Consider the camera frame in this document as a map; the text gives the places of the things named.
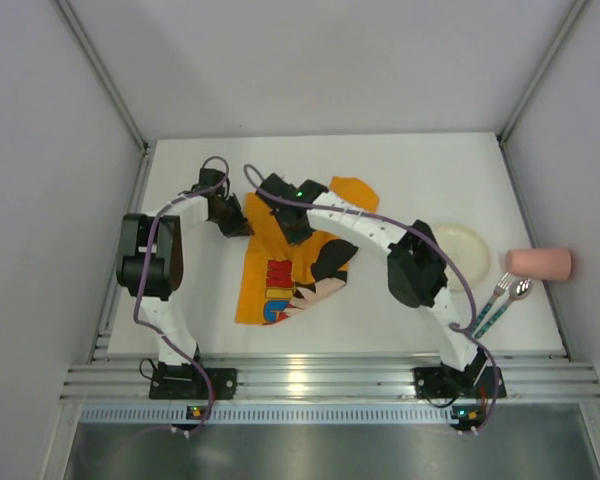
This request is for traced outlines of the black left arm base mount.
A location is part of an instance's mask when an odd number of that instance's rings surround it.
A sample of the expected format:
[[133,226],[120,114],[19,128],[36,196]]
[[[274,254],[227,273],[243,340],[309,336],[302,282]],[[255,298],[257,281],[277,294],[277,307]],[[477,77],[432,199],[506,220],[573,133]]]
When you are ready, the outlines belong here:
[[[232,400],[237,387],[234,368],[204,368],[214,400]],[[151,400],[205,400],[209,398],[206,380],[193,365],[158,364],[151,378]]]

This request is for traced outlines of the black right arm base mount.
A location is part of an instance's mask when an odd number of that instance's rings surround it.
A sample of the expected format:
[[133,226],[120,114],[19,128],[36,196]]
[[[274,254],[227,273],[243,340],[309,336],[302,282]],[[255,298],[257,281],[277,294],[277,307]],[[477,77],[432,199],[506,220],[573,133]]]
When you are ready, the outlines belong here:
[[499,368],[487,366],[475,377],[446,366],[417,367],[413,373],[416,397],[424,400],[480,399],[497,393],[506,398],[504,380],[495,381],[494,372]]

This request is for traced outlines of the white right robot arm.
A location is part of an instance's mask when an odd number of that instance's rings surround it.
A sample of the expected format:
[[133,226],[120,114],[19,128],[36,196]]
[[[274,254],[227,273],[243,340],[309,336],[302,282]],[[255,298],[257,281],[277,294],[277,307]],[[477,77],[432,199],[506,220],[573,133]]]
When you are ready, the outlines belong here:
[[[470,333],[477,320],[475,299],[427,223],[417,220],[404,225],[354,205],[313,180],[295,187],[271,174],[256,187],[256,194],[270,207],[282,234],[292,245],[307,242],[316,232],[326,232],[383,257],[393,298],[429,316],[426,324],[439,340],[443,376],[462,386],[478,382],[490,354]],[[466,293],[471,313],[468,326],[459,324],[447,287],[447,268],[455,272]]]

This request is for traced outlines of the orange cartoon mouse placemat cloth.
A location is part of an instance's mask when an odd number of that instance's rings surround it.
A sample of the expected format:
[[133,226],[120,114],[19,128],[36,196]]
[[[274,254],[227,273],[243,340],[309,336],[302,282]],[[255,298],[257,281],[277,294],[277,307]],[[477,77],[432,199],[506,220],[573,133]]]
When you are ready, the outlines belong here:
[[245,214],[253,234],[244,257],[237,324],[279,323],[346,286],[357,247],[323,231],[290,245],[271,209],[254,193],[245,196]]

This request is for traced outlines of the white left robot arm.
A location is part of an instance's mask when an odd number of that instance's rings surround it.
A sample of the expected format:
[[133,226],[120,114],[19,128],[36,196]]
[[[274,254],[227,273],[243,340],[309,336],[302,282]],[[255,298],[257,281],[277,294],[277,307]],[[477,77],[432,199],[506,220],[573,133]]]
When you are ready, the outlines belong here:
[[199,361],[199,347],[173,299],[184,279],[184,234],[205,223],[226,238],[253,230],[226,172],[203,167],[198,182],[167,205],[149,213],[128,213],[121,221],[116,255],[117,283],[135,299],[132,319],[158,343],[158,363],[180,367]]

